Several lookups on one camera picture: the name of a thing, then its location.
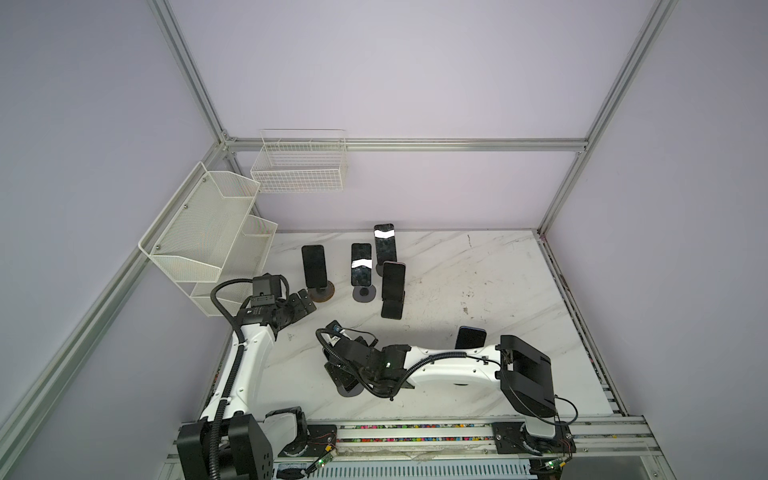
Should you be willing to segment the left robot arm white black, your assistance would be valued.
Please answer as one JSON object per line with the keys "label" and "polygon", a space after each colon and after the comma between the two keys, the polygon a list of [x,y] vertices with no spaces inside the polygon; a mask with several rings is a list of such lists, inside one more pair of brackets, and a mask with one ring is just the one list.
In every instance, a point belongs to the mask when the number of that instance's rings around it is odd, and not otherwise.
{"label": "left robot arm white black", "polygon": [[231,318],[231,350],[200,418],[176,440],[186,479],[271,479],[275,460],[305,453],[310,443],[300,407],[253,415],[266,359],[277,333],[293,322],[287,300],[257,293]]}

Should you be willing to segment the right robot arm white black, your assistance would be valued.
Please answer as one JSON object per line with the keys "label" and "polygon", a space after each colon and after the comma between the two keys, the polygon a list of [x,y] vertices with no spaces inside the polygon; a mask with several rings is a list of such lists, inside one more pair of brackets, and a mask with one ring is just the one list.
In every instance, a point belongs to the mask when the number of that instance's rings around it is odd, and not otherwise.
{"label": "right robot arm white black", "polygon": [[552,441],[579,417],[559,418],[552,361],[548,355],[514,335],[503,335],[487,347],[433,350],[407,344],[377,348],[352,339],[345,329],[321,328],[315,336],[327,357],[330,375],[341,393],[354,390],[394,400],[406,389],[428,383],[460,387],[483,386],[503,394],[524,417],[523,431],[530,437]]}

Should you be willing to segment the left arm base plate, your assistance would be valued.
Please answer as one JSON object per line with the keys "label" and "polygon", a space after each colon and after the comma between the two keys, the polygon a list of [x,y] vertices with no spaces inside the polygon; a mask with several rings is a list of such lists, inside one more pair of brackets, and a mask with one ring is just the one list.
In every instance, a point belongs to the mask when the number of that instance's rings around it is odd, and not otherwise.
{"label": "left arm base plate", "polygon": [[326,448],[336,443],[337,426],[333,424],[309,425],[279,453],[281,458],[319,457]]}

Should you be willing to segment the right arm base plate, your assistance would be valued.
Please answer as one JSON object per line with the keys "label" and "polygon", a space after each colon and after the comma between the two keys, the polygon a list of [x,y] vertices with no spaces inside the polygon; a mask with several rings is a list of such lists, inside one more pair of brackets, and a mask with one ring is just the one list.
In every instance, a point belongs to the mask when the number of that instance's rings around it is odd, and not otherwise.
{"label": "right arm base plate", "polygon": [[498,454],[529,454],[535,457],[569,456],[576,452],[570,427],[565,422],[553,425],[552,438],[531,434],[524,422],[496,422],[492,424],[493,439]]}

